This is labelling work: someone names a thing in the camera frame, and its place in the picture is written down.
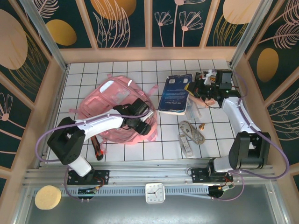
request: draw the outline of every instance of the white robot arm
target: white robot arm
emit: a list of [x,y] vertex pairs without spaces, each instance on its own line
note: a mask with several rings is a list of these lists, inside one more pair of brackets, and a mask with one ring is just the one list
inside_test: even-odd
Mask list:
[[145,120],[152,115],[153,111],[149,106],[138,98],[131,105],[118,105],[106,113],[84,120],[74,121],[67,117],[58,126],[76,123],[81,125],[56,130],[50,136],[48,145],[62,164],[84,177],[92,170],[92,166],[80,155],[84,141],[109,129],[124,126],[134,129],[141,135],[147,135],[151,126]]
[[189,83],[185,89],[194,97],[201,98],[203,101],[214,99],[219,106],[227,114],[236,137],[229,151],[228,156],[212,159],[209,162],[211,172],[209,173],[225,173],[235,169],[258,169],[262,168],[267,162],[270,144],[260,138],[250,127],[260,132],[260,129],[253,123],[250,116],[246,112],[241,101],[241,109],[246,119],[250,122],[250,126],[245,121],[239,110],[240,94],[236,90],[231,90],[232,72],[229,70],[217,70],[216,81],[214,84],[205,85],[203,79],[197,79],[195,82]]

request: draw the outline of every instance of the book cover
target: book cover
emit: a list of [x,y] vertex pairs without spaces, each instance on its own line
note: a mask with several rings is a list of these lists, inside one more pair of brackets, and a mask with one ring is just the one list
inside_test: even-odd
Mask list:
[[189,96],[189,93],[184,87],[191,81],[191,74],[167,77],[158,111],[172,114],[184,114]]

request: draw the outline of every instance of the clock face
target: clock face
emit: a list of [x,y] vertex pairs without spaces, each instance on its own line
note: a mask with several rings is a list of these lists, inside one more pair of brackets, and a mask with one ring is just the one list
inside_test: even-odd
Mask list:
[[145,200],[147,203],[162,203],[165,200],[165,188],[161,183],[145,185]]

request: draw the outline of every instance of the dark teal wallpaper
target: dark teal wallpaper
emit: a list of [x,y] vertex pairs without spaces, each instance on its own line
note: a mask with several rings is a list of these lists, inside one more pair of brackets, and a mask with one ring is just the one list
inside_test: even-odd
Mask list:
[[153,47],[198,47],[210,6],[210,0],[153,0]]
[[145,47],[143,0],[85,0],[99,48]]
[[299,162],[299,79],[268,107],[268,112],[290,164]]
[[19,6],[20,6],[21,10],[23,11],[23,13],[26,15],[27,20],[30,22],[30,24],[31,24],[31,26],[33,27],[33,29],[35,30],[35,32],[38,34],[40,40],[43,42],[43,45],[46,47],[48,53],[49,53],[50,55],[52,55],[52,53],[51,53],[50,50],[48,49],[48,47],[47,47],[45,41],[43,41],[43,38],[39,35],[39,32],[37,31],[36,27],[34,26],[33,22],[31,21],[31,19],[30,19],[29,16],[27,15],[27,13],[25,12],[25,10],[24,10],[24,8],[23,8],[23,6],[22,6],[22,4],[20,3],[19,0],[17,0],[17,3],[19,4]]
[[297,186],[297,190],[299,191],[299,174],[293,176],[295,184]]
[[33,102],[49,61],[8,1],[0,2],[0,72]]
[[60,49],[91,48],[75,0],[33,0]]
[[1,198],[4,186],[5,186],[5,183],[6,183],[6,179],[0,177],[0,198]]
[[264,99],[299,66],[298,11],[298,1],[286,0],[249,58]]
[[220,0],[206,46],[236,47],[259,1]]
[[11,168],[31,110],[0,84],[0,166]]
[[259,32],[261,31],[261,29],[263,28],[265,22],[267,21],[267,19],[268,19],[270,13],[272,12],[273,8],[275,7],[275,5],[276,5],[276,3],[277,3],[277,1],[278,1],[278,0],[273,0],[272,4],[271,4],[271,6],[270,6],[269,11],[267,12],[267,14],[266,14],[266,16],[264,17],[264,19],[263,19],[261,25],[260,25],[259,28],[256,30],[256,33],[254,34],[254,36],[252,37],[250,43],[248,44],[248,46],[247,46],[247,48],[246,48],[246,50],[245,50],[245,54],[247,54],[247,52],[248,52],[249,49],[251,48],[251,46],[252,46],[254,40],[256,39],[256,36],[259,34]]

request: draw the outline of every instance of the white tiled floor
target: white tiled floor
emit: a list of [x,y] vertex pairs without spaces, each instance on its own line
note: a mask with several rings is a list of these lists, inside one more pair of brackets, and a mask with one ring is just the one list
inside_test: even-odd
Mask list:
[[[196,72],[208,69],[227,69],[225,60],[177,60],[177,61],[138,61],[138,62],[107,62],[107,63],[75,63],[70,65],[64,92],[57,115],[56,126],[61,119],[70,116],[76,119],[77,115],[68,113],[69,109],[78,109],[82,100],[95,88],[107,80],[107,74],[113,77],[127,76],[134,80],[146,93],[155,84],[159,85],[158,91],[150,97],[154,106],[159,105],[159,97],[162,95],[167,76],[191,73],[195,77]],[[193,150],[192,158],[219,157],[228,154],[234,141],[235,134],[232,131],[228,117],[215,104],[212,108],[198,106],[202,115],[200,119],[191,120],[190,123],[197,129],[201,123],[205,123],[205,129],[200,131],[206,141],[202,145],[196,145],[191,140],[190,147]],[[178,123],[186,120],[186,116],[169,114],[157,114],[158,137],[155,142],[137,143],[136,145],[123,145],[107,142],[103,145],[107,154],[100,162],[105,161],[139,161],[184,159],[178,141]],[[89,162],[98,162],[94,155],[94,149],[90,141],[85,142],[81,154]],[[48,159],[56,159],[52,151],[48,152]]]

